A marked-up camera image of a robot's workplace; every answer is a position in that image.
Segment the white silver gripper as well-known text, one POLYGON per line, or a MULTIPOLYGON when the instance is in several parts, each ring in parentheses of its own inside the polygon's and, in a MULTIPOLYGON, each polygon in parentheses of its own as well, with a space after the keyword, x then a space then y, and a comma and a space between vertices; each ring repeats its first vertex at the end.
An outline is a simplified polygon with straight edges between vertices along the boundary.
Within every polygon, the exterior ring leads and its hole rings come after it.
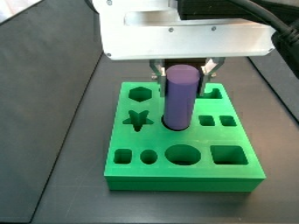
POLYGON ((207 58, 199 96, 224 57, 263 56, 275 30, 245 19, 183 20, 175 0, 91 0, 99 13, 103 51, 112 60, 149 60, 165 95, 163 59, 207 58))

